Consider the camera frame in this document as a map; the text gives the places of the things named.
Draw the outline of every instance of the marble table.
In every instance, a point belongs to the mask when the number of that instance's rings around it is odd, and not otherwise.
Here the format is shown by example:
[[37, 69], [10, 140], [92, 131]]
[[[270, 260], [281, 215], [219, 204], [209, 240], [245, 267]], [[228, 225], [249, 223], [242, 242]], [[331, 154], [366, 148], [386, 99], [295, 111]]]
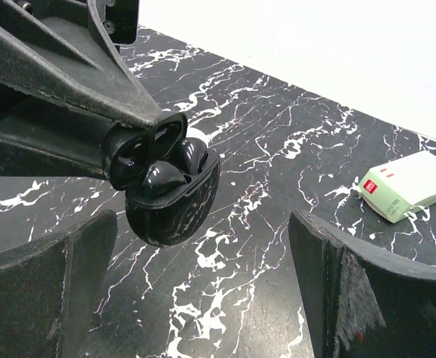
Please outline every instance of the marble table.
[[288, 245], [292, 210], [436, 266], [436, 205], [389, 224], [357, 192], [371, 166], [436, 155], [436, 142], [147, 28], [122, 54], [162, 108], [185, 110], [208, 136], [221, 183], [195, 237], [160, 249], [133, 234], [123, 193], [108, 183], [0, 178], [0, 251], [105, 208], [119, 213], [82, 357], [312, 357]]

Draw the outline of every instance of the black marble surface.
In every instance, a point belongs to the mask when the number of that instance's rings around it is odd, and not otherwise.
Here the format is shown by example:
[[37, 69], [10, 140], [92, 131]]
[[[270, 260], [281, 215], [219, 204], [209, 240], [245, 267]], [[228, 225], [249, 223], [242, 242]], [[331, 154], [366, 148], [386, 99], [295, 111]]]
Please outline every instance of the black marble surface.
[[146, 28], [122, 54], [162, 108], [187, 111], [207, 134], [221, 183], [198, 234], [159, 249], [136, 238], [108, 183], [0, 178], [0, 251], [119, 213], [82, 357], [312, 357], [288, 248], [292, 210], [436, 266], [436, 205], [389, 224], [357, 192], [370, 167], [436, 155], [436, 142]]

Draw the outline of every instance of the small cardboard box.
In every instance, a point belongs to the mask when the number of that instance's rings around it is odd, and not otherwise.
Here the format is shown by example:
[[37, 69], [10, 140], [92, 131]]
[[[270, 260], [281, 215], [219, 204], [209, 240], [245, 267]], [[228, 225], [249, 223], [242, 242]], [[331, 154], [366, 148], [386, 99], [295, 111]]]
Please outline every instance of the small cardboard box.
[[389, 222], [436, 203], [436, 156], [428, 151], [373, 167], [359, 184], [362, 198]]

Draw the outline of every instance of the green and white box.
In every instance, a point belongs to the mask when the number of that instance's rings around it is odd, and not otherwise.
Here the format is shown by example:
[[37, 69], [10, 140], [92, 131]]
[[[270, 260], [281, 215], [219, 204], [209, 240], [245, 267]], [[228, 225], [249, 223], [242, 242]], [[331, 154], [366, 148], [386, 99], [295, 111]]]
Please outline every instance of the green and white box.
[[362, 198], [389, 222], [436, 203], [436, 156], [421, 151], [373, 167], [359, 184]]

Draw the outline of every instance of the white wall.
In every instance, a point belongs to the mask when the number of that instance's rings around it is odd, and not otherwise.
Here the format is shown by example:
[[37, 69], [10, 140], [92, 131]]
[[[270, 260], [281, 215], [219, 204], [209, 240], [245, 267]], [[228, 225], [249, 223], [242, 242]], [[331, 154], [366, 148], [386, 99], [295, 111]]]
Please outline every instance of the white wall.
[[140, 23], [436, 138], [436, 1], [362, 2], [142, 0]]

